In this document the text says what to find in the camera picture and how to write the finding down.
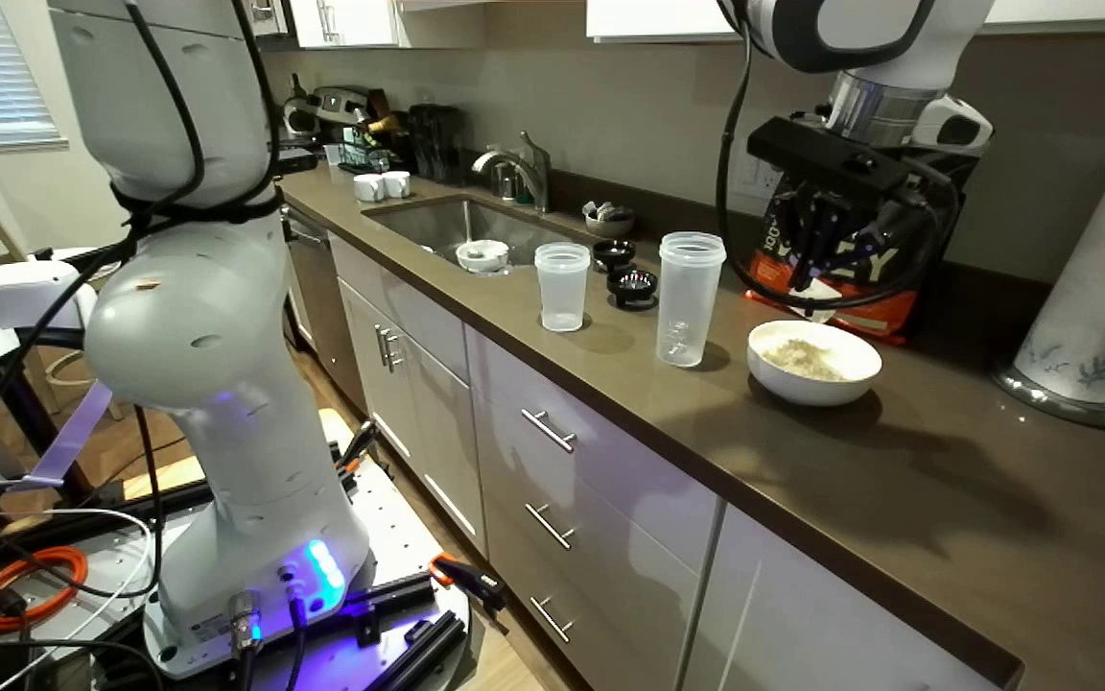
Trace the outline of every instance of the clear plastic cup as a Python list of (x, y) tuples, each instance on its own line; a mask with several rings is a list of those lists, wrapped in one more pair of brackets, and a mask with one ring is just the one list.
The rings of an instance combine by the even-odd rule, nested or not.
[(661, 244), (661, 328), (656, 359), (671, 370), (698, 370), (709, 340), (717, 272), (723, 246), (717, 236), (673, 230)]
[(546, 244), (535, 246), (540, 328), (567, 335), (586, 322), (586, 269), (592, 246)]

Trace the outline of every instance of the cabinet door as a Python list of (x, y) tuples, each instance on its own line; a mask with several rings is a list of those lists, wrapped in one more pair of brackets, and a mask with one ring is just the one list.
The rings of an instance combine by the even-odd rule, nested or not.
[(395, 48), (395, 0), (292, 0), (300, 48)]
[(482, 548), (471, 388), (409, 341), (407, 386), (416, 420), (409, 468), (443, 514)]
[(416, 437), (416, 415), (409, 409), (409, 386), (407, 386), (409, 347), (347, 285), (340, 285), (340, 303), (347, 317), (368, 415), (375, 420), (378, 433), (388, 433), (395, 454), (409, 460)]
[(1105, 25), (1105, 0), (996, 0), (987, 16), (989, 26), (1017, 25)]
[(741, 511), (723, 511), (681, 689), (993, 691), (925, 633), (826, 571)]
[(734, 38), (714, 0), (586, 0), (592, 38)]

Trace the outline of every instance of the drawer handle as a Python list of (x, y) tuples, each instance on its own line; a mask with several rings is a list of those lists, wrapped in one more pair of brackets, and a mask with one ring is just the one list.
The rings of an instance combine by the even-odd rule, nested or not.
[(562, 548), (562, 555), (571, 555), (576, 544), (567, 542), (567, 537), (576, 537), (579, 530), (554, 530), (553, 524), (549, 524), (549, 503), (540, 503), (540, 506), (529, 506), (529, 503), (520, 503), (525, 506), (525, 514)]
[(388, 373), (404, 367), (398, 335), (388, 328), (370, 328), (375, 340), (375, 359), (382, 363)]
[(553, 616), (549, 616), (549, 603), (553, 603), (553, 594), (546, 594), (546, 599), (525, 599), (540, 620), (546, 620), (546, 628), (567, 644), (567, 631), (576, 628), (576, 621), (554, 621)]
[(562, 454), (576, 454), (579, 437), (554, 432), (549, 411), (525, 411), (525, 409), (520, 409), (520, 420), (525, 420), (529, 428), (535, 428), (546, 437), (553, 437), (553, 445), (560, 445)]

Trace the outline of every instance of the white bowl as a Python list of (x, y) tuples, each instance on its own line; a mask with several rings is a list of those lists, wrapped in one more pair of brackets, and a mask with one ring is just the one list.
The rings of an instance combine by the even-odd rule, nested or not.
[(883, 359), (847, 329), (778, 318), (748, 329), (748, 373), (778, 400), (842, 409), (868, 396)]

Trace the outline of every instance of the black cable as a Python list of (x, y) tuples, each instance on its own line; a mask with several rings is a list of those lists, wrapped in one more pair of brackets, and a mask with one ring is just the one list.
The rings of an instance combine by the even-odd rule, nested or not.
[[(184, 143), (186, 143), (186, 153), (190, 153), (190, 177), (157, 205), (157, 208), (164, 208), (164, 205), (176, 205), (178, 195), (186, 195), (186, 194), (195, 194), (195, 190), (203, 186), (203, 173), (207, 173), (207, 171), (203, 171), (203, 137), (200, 137), (200, 131), (195, 131), (195, 117), (190, 117), (190, 108), (186, 108), (186, 102), (184, 102), (172, 70), (167, 70), (167, 62), (164, 62), (162, 48), (157, 48), (153, 26), (144, 26), (136, 4), (125, 4), (125, 16), (129, 16), (132, 34), (141, 38), (144, 54), (153, 57), (153, 66), (157, 66), (157, 73), (162, 73), (162, 80), (164, 80), (167, 103), (176, 108), (176, 121), (178, 121), (178, 131), (184, 131)], [(129, 218), (129, 236), (132, 236), (132, 239), (136, 239), (136, 236), (150, 236), (150, 230), (157, 230), (157, 227), (150, 223), (150, 214), (141, 214), (141, 223)]]
[(744, 108), (744, 96), (748, 96), (748, 79), (753, 79), (753, 50), (754, 50), (754, 38), (753, 38), (753, 25), (741, 25), (744, 26), (744, 70), (741, 70), (741, 84), (736, 84), (736, 96), (730, 103), (730, 117), (723, 117), (723, 131), (721, 131), (721, 149), (717, 149), (717, 171), (714, 171), (714, 213), (717, 213), (717, 236), (723, 244), (723, 263), (730, 269), (744, 282), (744, 287), (753, 287), (754, 295), (771, 301), (771, 303), (786, 303), (786, 309), (806, 309), (806, 311), (852, 311), (852, 309), (868, 309), (868, 303), (879, 303), (879, 301), (888, 301), (914, 285), (925, 282), (925, 272), (933, 269), (933, 263), (945, 254), (945, 244), (947, 244), (947, 227), (952, 218), (959, 214), (959, 194), (927, 164), (918, 164), (914, 159), (904, 159), (907, 171), (918, 171), (922, 177), (927, 177), (938, 194), (945, 194), (945, 213), (933, 213), (927, 205), (922, 200), (901, 200), (918, 213), (925, 213), (925, 218), (933, 223), (933, 244), (922, 246), (914, 269), (904, 269), (901, 278), (887, 282), (883, 287), (868, 294), (868, 295), (847, 295), (847, 301), (803, 301), (803, 295), (786, 295), (786, 294), (774, 294), (765, 285), (760, 285), (744, 263), (741, 263), (741, 250), (736, 250), (736, 236), (734, 236), (734, 223), (730, 223), (730, 163), (734, 163), (734, 137), (736, 137), (736, 121), (741, 121), (741, 108)]
[(16, 378), (22, 373), (22, 359), (37, 347), (40, 329), (57, 318), (57, 311), (88, 285), (93, 272), (79, 272), (33, 322), (33, 329), (17, 341), (17, 350), (6, 359), (6, 367), (0, 370), (0, 400), (5, 391), (16, 386)]
[[(281, 137), (276, 137), (281, 117), (276, 117), (276, 96), (273, 96), (273, 84), (268, 84), (268, 79), (264, 79), (260, 54), (256, 54), (256, 48), (253, 48), (253, 38), (250, 38), (244, 8), (242, 8), (242, 4), (230, 4), (230, 8), (235, 8), (235, 25), (237, 25), (244, 57), (250, 57), (250, 70), (253, 70), (253, 80), (256, 80), (256, 96), (260, 96), (260, 108), (264, 108), (264, 122), (268, 122), (268, 164), (260, 171), (260, 177), (256, 177), (250, 190), (242, 190), (237, 195), (230, 195), (230, 200), (223, 200), (223, 205), (212, 205), (212, 208), (178, 208), (178, 205), (172, 205), (172, 200), (144, 205), (144, 200), (129, 200), (125, 194), (116, 190), (116, 200), (120, 200), (123, 208), (129, 208), (129, 213), (172, 214), (172, 218), (162, 223), (162, 227), (144, 227), (144, 236), (164, 230), (164, 227), (176, 227), (176, 223), (184, 223), (184, 218), (235, 218), (235, 214), (242, 214), (242, 205), (250, 205), (253, 195), (260, 195), (260, 194), (273, 186), (273, 177), (276, 177), (276, 163), (281, 163)], [(172, 70), (167, 70), (167, 62), (164, 62), (162, 48), (153, 44), (153, 30), (144, 26), (144, 21), (141, 21), (141, 12), (136, 12), (132, 4), (129, 4), (125, 12), (129, 12), (129, 25), (132, 25), (136, 38), (144, 44), (153, 66), (162, 70), (162, 80), (164, 80), (164, 88), (167, 88), (167, 102), (172, 102), (176, 111), (178, 111), (178, 122), (184, 122), (186, 143), (200, 143), (195, 121), (190, 121), (190, 111), (186, 111), (186, 102), (184, 102), (184, 93), (178, 93), (178, 84), (176, 84), (176, 79), (172, 79)]]
[(29, 638), (29, 643), (0, 643), (0, 648), (108, 648), (108, 652), (125, 652), (132, 656), (157, 691), (164, 691), (162, 671), (153, 668), (153, 661), (144, 661), (144, 652), (136, 644), (116, 644), (116, 643), (93, 643), (93, 638)]
[(66, 583), (74, 592), (83, 592), (83, 594), (97, 594), (97, 599), (144, 599), (162, 583), (162, 569), (164, 569), (162, 564), (164, 562), (164, 503), (162, 503), (157, 457), (153, 457), (153, 441), (150, 441), (150, 428), (144, 428), (141, 409), (132, 409), (132, 428), (136, 428), (136, 441), (141, 441), (141, 457), (144, 457), (150, 497), (153, 497), (153, 525), (150, 525), (153, 530), (153, 575), (150, 575), (150, 583), (129, 589), (129, 592), (108, 592), (108, 589), (76, 583), (68, 571), (33, 562), (29, 548), (17, 548), (5, 533), (0, 533), (0, 544), (17, 555), (33, 571), (45, 571), (45, 575), (52, 575), (57, 583)]
[(237, 689), (250, 691), (253, 689), (253, 666), (256, 661), (256, 648), (242, 648), (237, 656)]
[(296, 691), (300, 666), (308, 661), (308, 606), (300, 599), (288, 599), (292, 620), (292, 668), (288, 668), (288, 691)]

